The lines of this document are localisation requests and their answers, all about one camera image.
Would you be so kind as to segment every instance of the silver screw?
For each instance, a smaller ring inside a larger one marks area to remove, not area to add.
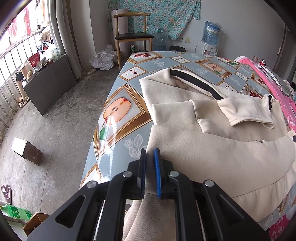
[[[177,176],[179,176],[179,173],[177,171],[171,171],[170,176],[171,177],[177,177]]]
[[[122,175],[123,175],[123,177],[131,177],[132,176],[132,172],[126,171]]]
[[[212,186],[214,185],[214,182],[213,182],[212,180],[206,180],[206,181],[205,181],[205,185],[206,185],[207,187],[212,187]]]
[[[96,182],[95,181],[89,181],[88,183],[87,183],[87,187],[88,188],[94,188],[96,186]]]

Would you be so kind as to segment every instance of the gray curtain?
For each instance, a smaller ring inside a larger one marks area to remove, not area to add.
[[[49,26],[54,45],[66,54],[75,79],[81,77],[81,65],[75,50],[66,8],[66,0],[47,0]]]

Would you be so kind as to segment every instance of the cream hoodie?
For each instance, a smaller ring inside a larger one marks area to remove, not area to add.
[[[170,68],[140,84],[154,126],[145,197],[126,215],[125,240],[176,239],[173,201],[156,196],[156,147],[189,179],[215,181],[256,221],[281,203],[296,182],[296,143],[279,101],[235,93]]]

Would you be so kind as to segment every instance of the chair leg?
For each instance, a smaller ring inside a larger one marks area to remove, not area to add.
[[[120,49],[119,49],[119,41],[115,40],[116,51],[117,51],[117,59],[118,59],[118,67],[121,70],[121,60],[120,60]]]
[[[152,38],[149,39],[149,51],[152,51]]]

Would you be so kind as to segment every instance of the black chair seat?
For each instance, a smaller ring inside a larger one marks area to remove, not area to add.
[[[127,33],[116,35],[115,40],[153,38],[153,35],[147,33]]]

